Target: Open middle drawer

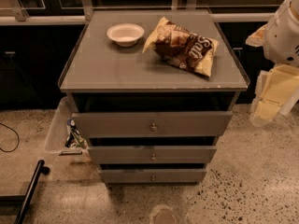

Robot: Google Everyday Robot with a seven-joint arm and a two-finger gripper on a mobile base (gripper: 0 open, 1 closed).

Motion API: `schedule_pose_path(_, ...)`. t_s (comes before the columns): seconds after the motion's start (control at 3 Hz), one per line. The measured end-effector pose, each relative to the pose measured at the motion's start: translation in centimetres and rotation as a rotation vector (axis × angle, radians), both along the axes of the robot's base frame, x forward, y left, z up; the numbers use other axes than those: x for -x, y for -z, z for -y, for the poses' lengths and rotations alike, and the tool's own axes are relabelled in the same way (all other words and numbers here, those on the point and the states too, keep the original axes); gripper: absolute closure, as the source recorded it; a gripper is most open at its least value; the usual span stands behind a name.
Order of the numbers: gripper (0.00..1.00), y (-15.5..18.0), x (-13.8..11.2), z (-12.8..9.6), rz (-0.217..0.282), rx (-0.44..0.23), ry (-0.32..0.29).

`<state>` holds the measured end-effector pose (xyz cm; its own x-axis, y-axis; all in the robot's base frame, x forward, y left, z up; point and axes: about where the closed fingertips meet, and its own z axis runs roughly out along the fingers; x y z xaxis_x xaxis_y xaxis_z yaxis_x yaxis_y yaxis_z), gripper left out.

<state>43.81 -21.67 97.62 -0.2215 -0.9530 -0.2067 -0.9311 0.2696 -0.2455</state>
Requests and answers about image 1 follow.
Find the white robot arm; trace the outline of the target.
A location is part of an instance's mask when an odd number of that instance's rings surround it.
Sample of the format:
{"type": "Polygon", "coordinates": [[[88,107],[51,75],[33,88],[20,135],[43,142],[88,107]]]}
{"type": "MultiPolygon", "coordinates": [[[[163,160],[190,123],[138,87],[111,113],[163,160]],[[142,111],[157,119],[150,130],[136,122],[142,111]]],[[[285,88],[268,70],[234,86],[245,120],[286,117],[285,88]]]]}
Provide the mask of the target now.
{"type": "Polygon", "coordinates": [[[285,0],[269,22],[251,34],[246,44],[262,47],[275,65],[258,76],[249,120],[261,127],[280,113],[286,116],[298,101],[299,0],[285,0]]]}

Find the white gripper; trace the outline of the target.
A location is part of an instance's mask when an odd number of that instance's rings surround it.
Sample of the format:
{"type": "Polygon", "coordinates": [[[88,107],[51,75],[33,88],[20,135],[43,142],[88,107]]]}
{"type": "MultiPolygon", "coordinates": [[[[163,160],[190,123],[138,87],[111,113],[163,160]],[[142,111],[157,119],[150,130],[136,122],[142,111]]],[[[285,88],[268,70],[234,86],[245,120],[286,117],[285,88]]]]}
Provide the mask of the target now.
{"type": "Polygon", "coordinates": [[[251,104],[249,120],[256,127],[270,123],[277,115],[288,115],[299,101],[299,68],[282,64],[272,68],[266,76],[261,101],[251,104]]]}

